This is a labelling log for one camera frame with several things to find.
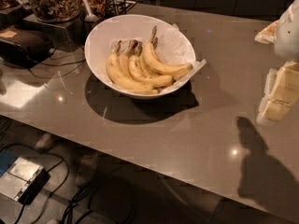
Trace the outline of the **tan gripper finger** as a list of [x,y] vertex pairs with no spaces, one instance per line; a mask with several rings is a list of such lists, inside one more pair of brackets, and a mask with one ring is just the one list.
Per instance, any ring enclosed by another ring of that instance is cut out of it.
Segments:
[[271,24],[263,28],[254,38],[256,42],[262,44],[273,44],[278,21],[273,21]]
[[257,122],[271,125],[282,120],[299,100],[299,63],[285,62],[266,76],[264,97],[258,108]]

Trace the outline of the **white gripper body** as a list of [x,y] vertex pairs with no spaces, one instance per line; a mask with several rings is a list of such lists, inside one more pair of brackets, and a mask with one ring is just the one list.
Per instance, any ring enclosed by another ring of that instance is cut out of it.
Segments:
[[275,53],[285,61],[299,61],[299,0],[294,0],[278,20]]

